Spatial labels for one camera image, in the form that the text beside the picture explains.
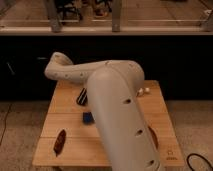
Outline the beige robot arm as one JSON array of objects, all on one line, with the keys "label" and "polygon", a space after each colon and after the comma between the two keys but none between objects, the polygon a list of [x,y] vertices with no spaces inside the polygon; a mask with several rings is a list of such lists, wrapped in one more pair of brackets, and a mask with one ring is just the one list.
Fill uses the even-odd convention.
[{"label": "beige robot arm", "polygon": [[113,171],[165,171],[137,95],[144,71],[132,60],[74,64],[52,54],[44,74],[86,85],[88,106]]}]

